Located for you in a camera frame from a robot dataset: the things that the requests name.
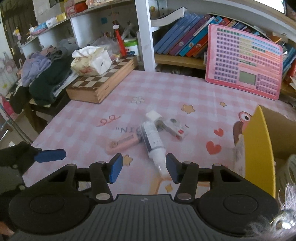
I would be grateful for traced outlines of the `white tube with cap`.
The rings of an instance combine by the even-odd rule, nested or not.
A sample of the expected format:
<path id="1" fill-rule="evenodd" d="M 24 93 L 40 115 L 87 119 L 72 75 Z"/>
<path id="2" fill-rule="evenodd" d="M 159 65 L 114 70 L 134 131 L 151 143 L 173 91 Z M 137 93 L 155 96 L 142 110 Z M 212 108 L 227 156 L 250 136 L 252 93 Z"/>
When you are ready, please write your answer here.
<path id="1" fill-rule="evenodd" d="M 166 148 L 161 140 L 159 132 L 150 121 L 145 121 L 140 127 L 142 139 L 146 146 L 148 156 L 153 160 L 160 176 L 166 178 L 169 176 L 166 168 Z"/>

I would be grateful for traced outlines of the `small white red box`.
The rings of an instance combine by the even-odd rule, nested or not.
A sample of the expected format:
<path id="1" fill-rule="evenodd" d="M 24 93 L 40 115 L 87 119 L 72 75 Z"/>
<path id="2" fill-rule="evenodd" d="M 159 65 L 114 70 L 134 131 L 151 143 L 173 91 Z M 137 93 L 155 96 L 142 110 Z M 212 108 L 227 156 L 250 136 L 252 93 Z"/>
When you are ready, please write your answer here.
<path id="1" fill-rule="evenodd" d="M 189 127 L 187 125 L 183 125 L 175 118 L 168 118 L 164 120 L 163 127 L 167 132 L 180 141 L 182 141 L 183 138 L 189 133 Z"/>

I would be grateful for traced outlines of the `white charger plug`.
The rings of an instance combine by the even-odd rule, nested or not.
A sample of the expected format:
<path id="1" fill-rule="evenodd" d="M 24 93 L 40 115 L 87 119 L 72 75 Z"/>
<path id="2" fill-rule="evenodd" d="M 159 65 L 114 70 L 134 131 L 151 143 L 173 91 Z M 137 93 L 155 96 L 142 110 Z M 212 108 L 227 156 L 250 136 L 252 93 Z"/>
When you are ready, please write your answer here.
<path id="1" fill-rule="evenodd" d="M 162 127 L 164 118 L 154 110 L 149 111 L 145 114 L 148 121 L 154 123 L 156 127 Z"/>

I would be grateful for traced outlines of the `pink checkered table mat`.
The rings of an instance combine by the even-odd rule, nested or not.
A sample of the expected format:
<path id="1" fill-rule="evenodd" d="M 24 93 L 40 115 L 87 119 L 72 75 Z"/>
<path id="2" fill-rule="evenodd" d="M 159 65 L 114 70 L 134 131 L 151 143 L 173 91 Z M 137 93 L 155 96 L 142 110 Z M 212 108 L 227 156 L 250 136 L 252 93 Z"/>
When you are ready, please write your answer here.
<path id="1" fill-rule="evenodd" d="M 121 153 L 113 195 L 174 195 L 171 153 L 204 168 L 224 165 L 273 194 L 275 169 L 295 154 L 295 110 L 203 79 L 133 71 L 101 104 L 70 101 L 33 145 L 66 157 L 34 163 L 27 186 L 67 164 L 86 168 Z"/>

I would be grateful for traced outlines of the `wooden chess board box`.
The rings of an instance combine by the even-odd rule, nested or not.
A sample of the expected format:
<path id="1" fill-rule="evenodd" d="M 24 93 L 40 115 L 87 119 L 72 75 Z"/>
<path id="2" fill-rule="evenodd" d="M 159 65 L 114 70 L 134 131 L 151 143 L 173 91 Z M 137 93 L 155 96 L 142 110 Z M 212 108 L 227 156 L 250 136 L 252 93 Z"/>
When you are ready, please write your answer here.
<path id="1" fill-rule="evenodd" d="M 103 75 L 76 78 L 66 92 L 71 100 L 102 103 L 137 66 L 136 56 L 125 56 L 112 63 Z"/>

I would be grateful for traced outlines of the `pile of dark clothes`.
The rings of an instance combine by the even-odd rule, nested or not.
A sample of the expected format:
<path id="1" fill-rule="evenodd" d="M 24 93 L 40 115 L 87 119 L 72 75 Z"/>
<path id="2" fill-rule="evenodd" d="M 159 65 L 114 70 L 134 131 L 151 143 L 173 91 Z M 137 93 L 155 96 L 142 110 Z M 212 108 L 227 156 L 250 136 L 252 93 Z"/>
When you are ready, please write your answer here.
<path id="1" fill-rule="evenodd" d="M 10 105 L 19 114 L 32 99 L 36 105 L 53 104 L 62 90 L 77 74 L 72 70 L 72 53 L 77 44 L 63 39 L 57 47 L 36 51 L 26 60 L 21 72 L 21 85 L 10 97 Z"/>

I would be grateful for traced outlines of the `yellow cardboard box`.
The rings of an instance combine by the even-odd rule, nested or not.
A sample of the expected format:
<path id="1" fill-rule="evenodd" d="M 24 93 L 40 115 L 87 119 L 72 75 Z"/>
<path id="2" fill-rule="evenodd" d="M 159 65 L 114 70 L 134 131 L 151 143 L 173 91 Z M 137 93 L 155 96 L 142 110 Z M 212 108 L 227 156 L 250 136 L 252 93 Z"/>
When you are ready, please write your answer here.
<path id="1" fill-rule="evenodd" d="M 245 178 L 273 197 L 276 191 L 275 161 L 295 154 L 295 118 L 258 105 L 243 131 Z"/>

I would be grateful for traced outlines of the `grey tape roll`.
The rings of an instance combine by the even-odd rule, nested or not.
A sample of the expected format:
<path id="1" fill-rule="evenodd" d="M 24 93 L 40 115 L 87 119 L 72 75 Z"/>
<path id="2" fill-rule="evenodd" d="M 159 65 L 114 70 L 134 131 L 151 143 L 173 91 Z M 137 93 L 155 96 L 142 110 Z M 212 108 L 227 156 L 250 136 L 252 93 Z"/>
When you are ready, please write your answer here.
<path id="1" fill-rule="evenodd" d="M 285 187 L 287 184 L 295 184 L 295 154 L 288 159 L 275 159 L 275 183 L 278 197 L 285 197 Z"/>

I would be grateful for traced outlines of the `floral tissue pack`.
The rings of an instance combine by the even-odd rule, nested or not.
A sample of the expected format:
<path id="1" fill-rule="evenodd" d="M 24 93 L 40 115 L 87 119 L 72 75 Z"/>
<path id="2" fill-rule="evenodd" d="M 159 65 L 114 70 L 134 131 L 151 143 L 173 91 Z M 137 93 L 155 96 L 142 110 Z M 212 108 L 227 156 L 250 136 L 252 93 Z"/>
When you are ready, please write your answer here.
<path id="1" fill-rule="evenodd" d="M 72 53 L 71 68 L 80 76 L 104 74 L 112 64 L 108 52 L 101 47 L 86 46 Z"/>

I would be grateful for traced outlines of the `pink keyboard learning tablet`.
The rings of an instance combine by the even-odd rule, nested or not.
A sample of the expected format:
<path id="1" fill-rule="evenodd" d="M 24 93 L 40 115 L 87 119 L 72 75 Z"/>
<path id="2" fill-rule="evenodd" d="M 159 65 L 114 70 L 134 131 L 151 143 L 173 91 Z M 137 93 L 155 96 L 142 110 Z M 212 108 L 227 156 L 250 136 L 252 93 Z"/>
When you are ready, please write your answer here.
<path id="1" fill-rule="evenodd" d="M 282 71 L 280 45 L 235 28 L 209 25 L 205 75 L 208 83 L 277 100 Z"/>

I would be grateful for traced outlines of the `red pen with white top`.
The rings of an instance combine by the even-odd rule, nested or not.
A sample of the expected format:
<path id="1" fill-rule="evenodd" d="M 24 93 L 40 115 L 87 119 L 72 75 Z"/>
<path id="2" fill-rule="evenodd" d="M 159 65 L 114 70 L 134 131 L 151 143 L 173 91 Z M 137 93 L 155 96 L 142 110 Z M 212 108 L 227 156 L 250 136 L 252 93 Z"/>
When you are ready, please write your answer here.
<path id="1" fill-rule="evenodd" d="M 122 40 L 121 35 L 120 35 L 120 32 L 119 32 L 119 25 L 118 24 L 114 24 L 112 26 L 112 28 L 115 31 L 115 36 L 116 36 L 116 39 L 117 39 L 117 42 L 118 42 L 118 45 L 119 45 L 119 48 L 120 48 L 121 56 L 124 57 L 124 56 L 126 56 L 127 53 L 126 53 L 124 41 Z"/>

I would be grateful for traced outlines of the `row of blue books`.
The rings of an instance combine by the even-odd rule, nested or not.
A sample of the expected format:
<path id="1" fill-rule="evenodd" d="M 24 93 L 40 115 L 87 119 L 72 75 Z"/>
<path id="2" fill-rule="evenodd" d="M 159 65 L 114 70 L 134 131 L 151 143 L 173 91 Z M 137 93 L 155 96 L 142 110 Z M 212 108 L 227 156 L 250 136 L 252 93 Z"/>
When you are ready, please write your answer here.
<path id="1" fill-rule="evenodd" d="M 170 54 L 177 56 L 183 49 L 184 44 L 188 44 L 195 38 L 195 33 L 211 19 L 218 18 L 218 24 L 243 30 L 258 36 L 263 36 L 261 32 L 237 20 L 216 15 L 197 15 L 196 13 L 184 13 L 184 16 L 175 21 L 172 27 L 154 45 L 154 52 L 157 54 Z"/>

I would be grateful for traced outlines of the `white bookshelf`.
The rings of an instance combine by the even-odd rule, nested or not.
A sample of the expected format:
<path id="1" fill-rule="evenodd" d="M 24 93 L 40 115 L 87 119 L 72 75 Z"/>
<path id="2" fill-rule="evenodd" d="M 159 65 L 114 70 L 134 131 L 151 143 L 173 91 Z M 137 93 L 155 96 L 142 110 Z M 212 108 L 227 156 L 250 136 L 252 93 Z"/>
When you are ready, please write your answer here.
<path id="1" fill-rule="evenodd" d="M 156 15 L 165 15 L 181 6 L 197 14 L 217 14 L 245 22 L 268 33 L 285 34 L 295 42 L 295 21 L 281 12 L 257 1 L 110 1 L 72 15 L 62 23 L 70 24 L 75 41 L 83 48 L 98 39 L 114 20 L 121 24 L 135 21 L 139 28 L 142 60 L 146 71 L 154 71 L 153 32 L 150 9 L 156 6 Z"/>

